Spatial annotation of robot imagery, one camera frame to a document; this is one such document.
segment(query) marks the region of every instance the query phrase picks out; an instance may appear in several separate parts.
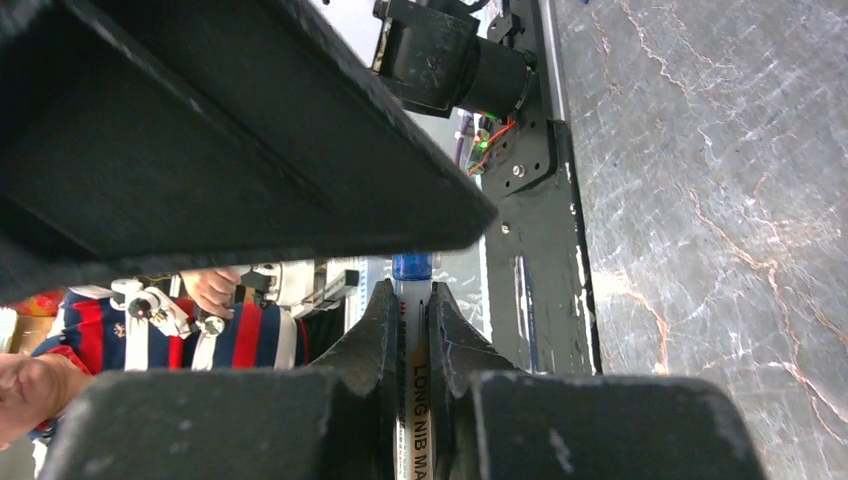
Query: black metal bracket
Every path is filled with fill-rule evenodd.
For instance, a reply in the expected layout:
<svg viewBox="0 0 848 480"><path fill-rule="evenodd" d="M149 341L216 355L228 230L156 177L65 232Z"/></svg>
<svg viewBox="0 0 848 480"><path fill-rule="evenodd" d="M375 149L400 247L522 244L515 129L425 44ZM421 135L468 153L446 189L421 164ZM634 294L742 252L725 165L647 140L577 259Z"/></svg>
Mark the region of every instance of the black metal bracket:
<svg viewBox="0 0 848 480"><path fill-rule="evenodd" d="M522 373L445 284L428 322L439 480L764 479L738 412L706 382ZM393 479L397 324L381 282L313 367L99 376L40 478Z"/></svg>
<svg viewBox="0 0 848 480"><path fill-rule="evenodd" d="M491 153L484 183L492 199L511 195L549 177L556 168L557 156L551 149L553 132L545 115L547 98L542 91L538 70L544 69L544 45L538 42L530 1L510 4L510 11L492 20L487 37L493 42L521 52L527 59L530 77L521 108L514 114L515 132L510 132Z"/></svg>

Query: red wire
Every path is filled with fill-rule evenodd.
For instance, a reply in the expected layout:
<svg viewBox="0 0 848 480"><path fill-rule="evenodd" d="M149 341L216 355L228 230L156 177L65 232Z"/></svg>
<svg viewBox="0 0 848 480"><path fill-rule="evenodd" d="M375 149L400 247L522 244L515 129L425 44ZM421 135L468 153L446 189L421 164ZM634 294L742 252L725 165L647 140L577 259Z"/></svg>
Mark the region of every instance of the red wire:
<svg viewBox="0 0 848 480"><path fill-rule="evenodd" d="M510 120L509 123L507 123L504 128L502 128L499 132L492 135L492 138L489 139L489 148L487 148L486 151L483 153L483 158L480 160L480 163L478 163L477 165L474 165L473 167L471 167L470 170L468 170L469 176L474 175L474 172L483 168L483 166L486 164L486 162L489 161L489 158L492 156L491 154L492 154L492 151L494 150L495 142L497 142L497 140L503 134L508 132L514 126L515 126L515 120Z"/></svg>

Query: red and blue striped shirt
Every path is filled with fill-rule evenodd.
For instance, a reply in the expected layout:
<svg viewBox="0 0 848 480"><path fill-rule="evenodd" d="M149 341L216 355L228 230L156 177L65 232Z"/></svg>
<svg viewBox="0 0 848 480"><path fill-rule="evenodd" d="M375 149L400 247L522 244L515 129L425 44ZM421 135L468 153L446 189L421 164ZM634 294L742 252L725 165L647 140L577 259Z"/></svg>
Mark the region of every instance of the red and blue striped shirt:
<svg viewBox="0 0 848 480"><path fill-rule="evenodd" d="M33 356L63 355L89 375L108 370L288 369L306 365L310 360L303 322L276 306L260 309L250 304L235 305L233 319L217 337L204 338L203 334L194 333L183 339L166 336L147 322L129 325L133 320L111 306L108 293L87 287L69 291L59 311L64 321L62 332L45 340ZM192 301L175 302L193 315ZM57 424L55 420L47 421L30 436L47 440Z"/></svg>

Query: purple cable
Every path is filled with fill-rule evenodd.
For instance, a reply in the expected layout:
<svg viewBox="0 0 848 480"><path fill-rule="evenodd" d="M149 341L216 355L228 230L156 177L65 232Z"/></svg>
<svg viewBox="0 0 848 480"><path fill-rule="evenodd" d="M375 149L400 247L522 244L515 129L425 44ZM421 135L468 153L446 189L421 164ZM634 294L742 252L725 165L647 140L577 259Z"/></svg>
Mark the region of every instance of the purple cable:
<svg viewBox="0 0 848 480"><path fill-rule="evenodd" d="M459 124L459 139L456 141L456 152L453 154L453 164L459 168L459 163L462 160L462 149L465 147L465 131L471 126L474 120L474 115L468 114L462 116L462 123Z"/></svg>

